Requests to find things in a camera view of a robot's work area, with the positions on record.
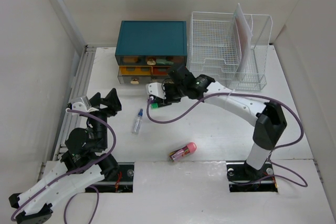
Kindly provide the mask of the green highlighter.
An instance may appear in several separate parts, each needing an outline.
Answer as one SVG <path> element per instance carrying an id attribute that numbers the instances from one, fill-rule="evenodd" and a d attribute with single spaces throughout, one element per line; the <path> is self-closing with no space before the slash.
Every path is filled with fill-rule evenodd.
<path id="1" fill-rule="evenodd" d="M 158 109 L 158 108 L 161 108 L 161 107 L 164 107 L 165 105 L 162 104 L 162 103 L 152 103 L 150 105 L 151 109 Z"/>

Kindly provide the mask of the small drawer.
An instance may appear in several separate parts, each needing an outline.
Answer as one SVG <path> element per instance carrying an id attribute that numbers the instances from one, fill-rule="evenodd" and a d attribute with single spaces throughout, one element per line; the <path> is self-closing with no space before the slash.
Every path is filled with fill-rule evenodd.
<path id="1" fill-rule="evenodd" d="M 120 66 L 118 80 L 121 84 L 148 84 L 152 82 L 152 68 Z"/>
<path id="2" fill-rule="evenodd" d="M 185 65 L 180 65 L 180 64 L 177 64 L 176 66 L 171 65 L 171 66 L 152 67 L 150 84 L 152 83 L 175 83 L 176 81 L 180 82 L 176 74 L 172 77 L 170 76 L 170 72 L 172 70 L 176 70 L 180 66 L 183 66 L 183 68 L 185 68 Z"/>

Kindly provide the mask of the green capsule stapler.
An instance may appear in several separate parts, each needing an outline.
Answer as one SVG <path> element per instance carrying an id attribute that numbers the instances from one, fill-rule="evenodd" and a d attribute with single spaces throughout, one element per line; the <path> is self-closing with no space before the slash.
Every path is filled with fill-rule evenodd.
<path id="1" fill-rule="evenodd" d="M 171 66 L 174 62 L 165 60 L 165 59 L 157 59 L 156 65 L 158 66 Z"/>

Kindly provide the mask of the transparent drawer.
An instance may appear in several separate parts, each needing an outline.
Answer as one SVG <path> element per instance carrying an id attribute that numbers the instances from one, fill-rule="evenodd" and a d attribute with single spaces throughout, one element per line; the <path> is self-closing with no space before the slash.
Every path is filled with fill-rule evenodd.
<path id="1" fill-rule="evenodd" d="M 116 56 L 119 66 L 171 66 L 185 63 L 184 56 Z"/>

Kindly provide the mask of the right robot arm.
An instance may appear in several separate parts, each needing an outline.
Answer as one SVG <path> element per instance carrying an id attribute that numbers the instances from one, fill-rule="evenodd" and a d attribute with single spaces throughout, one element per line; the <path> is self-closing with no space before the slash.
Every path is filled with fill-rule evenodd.
<path id="1" fill-rule="evenodd" d="M 268 155 L 287 127 L 281 105 L 239 97 L 212 77 L 204 74 L 195 77 L 181 64 L 173 65 L 168 75 L 172 82 L 161 84 L 159 88 L 164 101 L 179 102 L 183 97 L 203 101 L 235 114 L 254 127 L 254 143 L 243 172 L 248 180 L 258 179 Z"/>

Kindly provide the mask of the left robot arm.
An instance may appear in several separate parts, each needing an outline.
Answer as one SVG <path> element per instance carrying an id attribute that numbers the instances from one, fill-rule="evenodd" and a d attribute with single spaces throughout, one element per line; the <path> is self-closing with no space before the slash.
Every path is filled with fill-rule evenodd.
<path id="1" fill-rule="evenodd" d="M 112 156 L 113 148 L 108 148 L 108 133 L 113 137 L 116 134 L 107 119 L 121 109 L 115 88 L 104 98 L 97 92 L 91 99 L 78 97 L 67 105 L 66 113 L 86 117 L 87 126 L 69 133 L 65 141 L 67 151 L 49 173 L 27 191 L 9 197 L 15 209 L 13 222 L 45 223 L 63 199 L 117 176 L 120 166 Z"/>

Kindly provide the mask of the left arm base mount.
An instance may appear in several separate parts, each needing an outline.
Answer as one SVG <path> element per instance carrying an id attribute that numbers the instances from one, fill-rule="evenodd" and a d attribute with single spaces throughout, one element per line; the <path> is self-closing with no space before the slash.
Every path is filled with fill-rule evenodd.
<path id="1" fill-rule="evenodd" d="M 120 163 L 119 172 L 112 179 L 104 179 L 93 186 L 100 193 L 132 193 L 134 163 Z"/>

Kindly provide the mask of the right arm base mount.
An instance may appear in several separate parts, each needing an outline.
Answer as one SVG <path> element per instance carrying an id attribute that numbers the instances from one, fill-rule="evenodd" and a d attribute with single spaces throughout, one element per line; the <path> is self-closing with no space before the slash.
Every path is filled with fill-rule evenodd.
<path id="1" fill-rule="evenodd" d="M 226 169 L 231 193 L 278 192 L 274 169 L 269 162 L 265 162 L 260 170 L 251 168 L 244 161 L 227 162 Z"/>

